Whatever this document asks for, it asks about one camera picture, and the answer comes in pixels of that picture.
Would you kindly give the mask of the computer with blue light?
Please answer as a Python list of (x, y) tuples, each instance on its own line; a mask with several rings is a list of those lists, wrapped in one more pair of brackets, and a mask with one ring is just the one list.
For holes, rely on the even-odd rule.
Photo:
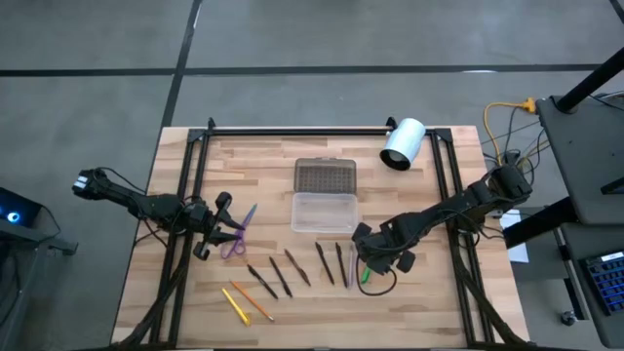
[(0, 219), (10, 224), (32, 228), (42, 205), (0, 187)]

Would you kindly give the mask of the purple scissors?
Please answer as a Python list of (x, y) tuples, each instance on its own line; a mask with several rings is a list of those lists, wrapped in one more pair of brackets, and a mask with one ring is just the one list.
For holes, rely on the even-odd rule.
[(238, 239), (234, 241), (230, 247), (223, 247), (221, 249), (220, 255), (222, 259), (228, 259), (234, 254), (242, 255), (246, 252), (246, 243), (245, 243), (246, 228), (250, 224), (251, 220), (253, 219), (256, 209), (257, 209), (257, 204), (254, 204), (243, 221), (244, 229), (236, 231), (236, 235), (238, 236)]

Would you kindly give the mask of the yellow highlighter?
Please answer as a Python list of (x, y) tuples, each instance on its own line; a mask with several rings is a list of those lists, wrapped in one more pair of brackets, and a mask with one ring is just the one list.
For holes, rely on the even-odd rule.
[(242, 323), (246, 327), (249, 327), (252, 324), (250, 317), (239, 306), (239, 304), (235, 301), (235, 299), (231, 296), (231, 294), (229, 293), (229, 291), (226, 288), (222, 288), (221, 292), (223, 293), (223, 295), (227, 299), (228, 303), (232, 306), (232, 308), (234, 309), (234, 311), (236, 312), (236, 314), (238, 315), (238, 317), (240, 318)]

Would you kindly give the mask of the black desk beam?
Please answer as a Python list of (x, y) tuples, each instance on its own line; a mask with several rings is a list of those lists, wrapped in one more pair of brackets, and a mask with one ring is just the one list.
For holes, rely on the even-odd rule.
[(563, 223), (576, 222), (577, 220), (578, 216), (571, 199), (569, 197), (563, 198), (505, 228), (503, 237), (506, 248), (515, 248), (536, 236), (558, 228)]

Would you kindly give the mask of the dark grey side desk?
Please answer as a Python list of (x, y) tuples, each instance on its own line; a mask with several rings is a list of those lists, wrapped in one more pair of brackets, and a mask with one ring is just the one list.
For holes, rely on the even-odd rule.
[(561, 226), (571, 263), (601, 343), (608, 348), (624, 348), (624, 312), (607, 316), (589, 286), (580, 260), (624, 251), (624, 226), (586, 226), (565, 223)]
[(624, 111), (585, 100), (563, 113), (550, 99), (537, 102), (569, 200), (588, 225), (624, 225), (624, 194), (602, 188), (624, 177)]

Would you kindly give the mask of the orange pencil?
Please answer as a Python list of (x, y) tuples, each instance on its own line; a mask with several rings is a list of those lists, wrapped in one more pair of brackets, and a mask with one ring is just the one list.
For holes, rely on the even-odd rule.
[(242, 295), (244, 296), (253, 306), (254, 308), (260, 312), (266, 319), (268, 319), (271, 323), (275, 322), (274, 317), (263, 307), (261, 306), (254, 298), (252, 298), (245, 289), (242, 288), (237, 282), (229, 281), (230, 284)]

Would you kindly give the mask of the backlit keyboard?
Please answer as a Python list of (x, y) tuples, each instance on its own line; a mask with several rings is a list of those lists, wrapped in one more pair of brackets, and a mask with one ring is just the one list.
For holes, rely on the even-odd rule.
[(624, 251), (587, 257), (580, 265), (604, 313), (624, 312)]

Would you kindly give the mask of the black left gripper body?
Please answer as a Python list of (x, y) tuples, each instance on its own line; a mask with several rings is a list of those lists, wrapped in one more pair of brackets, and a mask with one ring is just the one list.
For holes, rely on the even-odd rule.
[(228, 211), (231, 203), (232, 195), (228, 192), (220, 192), (217, 195), (214, 209), (211, 209), (200, 197), (192, 197), (187, 207), (187, 237), (194, 241), (197, 235), (201, 236), (192, 248), (192, 254), (197, 258), (201, 260), (209, 258), (210, 246), (215, 246), (214, 234), (223, 232), (221, 225), (225, 225), (221, 222), (221, 212)]

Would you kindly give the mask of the black pen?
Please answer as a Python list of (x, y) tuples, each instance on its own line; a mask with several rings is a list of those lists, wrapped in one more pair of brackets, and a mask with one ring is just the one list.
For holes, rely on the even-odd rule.
[(278, 295), (269, 286), (269, 284), (262, 278), (262, 276), (250, 265), (247, 264), (249, 272), (259, 281), (259, 283), (268, 291), (268, 293), (276, 300), (279, 299)]
[(338, 264), (339, 264), (339, 268), (340, 268), (340, 274), (341, 274), (341, 278), (342, 278), (342, 282), (345, 288), (348, 288), (348, 279), (347, 279), (347, 274), (345, 271), (345, 265), (344, 265), (344, 260), (343, 260), (343, 256), (342, 256), (342, 248), (339, 245), (339, 243), (335, 242), (335, 251), (337, 254), (337, 260), (338, 260)]
[(316, 248), (316, 250), (318, 252), (318, 255), (319, 255), (320, 259), (321, 259), (321, 262), (323, 264), (323, 267), (324, 267), (324, 269), (325, 269), (325, 271), (326, 271), (326, 273), (328, 275), (328, 278), (329, 278), (331, 284), (335, 285), (335, 281), (334, 281), (332, 272), (331, 272), (331, 270), (329, 268), (328, 262), (327, 262), (327, 260), (325, 258), (325, 254), (324, 254), (322, 246), (318, 242), (315, 242), (315, 248)]
[(273, 269), (275, 270), (275, 272), (276, 272), (276, 274), (277, 274), (277, 276), (278, 276), (278, 278), (279, 278), (279, 280), (281, 282), (281, 285), (282, 285), (285, 293), (287, 294), (288, 297), (293, 298), (293, 293), (292, 293), (292, 291), (291, 291), (291, 289), (290, 289), (286, 279), (284, 278), (284, 276), (283, 276), (283, 274), (282, 274), (282, 272), (281, 272), (277, 262), (275, 261), (275, 259), (272, 256), (269, 256), (269, 261), (270, 261)]

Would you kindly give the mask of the brown pen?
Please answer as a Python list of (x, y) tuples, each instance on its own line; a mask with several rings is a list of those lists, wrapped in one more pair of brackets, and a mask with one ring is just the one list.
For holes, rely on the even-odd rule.
[(305, 284), (308, 287), (311, 287), (311, 282), (310, 282), (306, 272), (300, 267), (300, 265), (297, 263), (297, 261), (295, 260), (295, 258), (291, 254), (291, 252), (288, 249), (284, 249), (284, 253), (285, 253), (286, 257), (289, 259), (289, 261), (291, 262), (291, 264), (293, 265), (294, 269), (298, 272), (298, 274), (300, 275), (302, 280), (305, 282)]

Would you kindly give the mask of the clear plastic container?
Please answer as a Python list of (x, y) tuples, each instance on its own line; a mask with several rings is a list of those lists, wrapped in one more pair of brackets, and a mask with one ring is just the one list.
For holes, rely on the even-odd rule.
[(355, 230), (359, 215), (354, 160), (297, 159), (293, 191), (294, 232), (348, 234)]

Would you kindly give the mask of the white cylindrical spot lamp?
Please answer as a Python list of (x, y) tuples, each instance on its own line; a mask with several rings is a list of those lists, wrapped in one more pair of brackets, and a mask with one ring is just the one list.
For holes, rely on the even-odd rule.
[(395, 171), (407, 171), (419, 153), (426, 128), (413, 118), (403, 119), (389, 134), (383, 149), (381, 161)]

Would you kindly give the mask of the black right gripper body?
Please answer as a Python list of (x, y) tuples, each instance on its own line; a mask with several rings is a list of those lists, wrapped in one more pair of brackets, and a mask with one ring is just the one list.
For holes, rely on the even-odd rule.
[(410, 248), (416, 245), (416, 235), (407, 230), (382, 225), (379, 232), (373, 233), (370, 226), (361, 222), (352, 241), (359, 258), (375, 273), (386, 274), (393, 264), (399, 271), (408, 273), (414, 265), (415, 254)]

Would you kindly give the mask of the white paper sheet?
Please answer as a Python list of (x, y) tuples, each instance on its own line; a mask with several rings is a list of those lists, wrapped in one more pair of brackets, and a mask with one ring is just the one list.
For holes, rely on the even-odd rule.
[[(499, 224), (502, 229), (507, 229), (512, 225), (520, 222), (521, 214), (519, 210), (510, 210), (504, 213), (499, 219)], [(525, 243), (519, 244), (518, 246), (508, 250), (508, 256), (511, 262), (516, 263), (529, 263), (527, 246)]]

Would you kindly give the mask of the grey equipment cart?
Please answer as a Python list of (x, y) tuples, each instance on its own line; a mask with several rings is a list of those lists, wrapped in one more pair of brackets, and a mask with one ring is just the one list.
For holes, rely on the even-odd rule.
[(57, 235), (46, 235), (40, 230), (13, 225), (10, 222), (0, 220), (0, 235), (22, 240), (29, 249), (34, 251), (34, 257), (27, 272), (17, 274), (17, 295), (8, 310), (7, 318), (0, 321), (0, 351), (16, 351), (16, 342), (20, 334), (28, 301), (33, 293), (33, 288), (43, 268), (44, 258), (48, 249), (55, 249), (65, 255), (74, 255), (78, 248), (77, 242), (70, 242), (59, 238)]

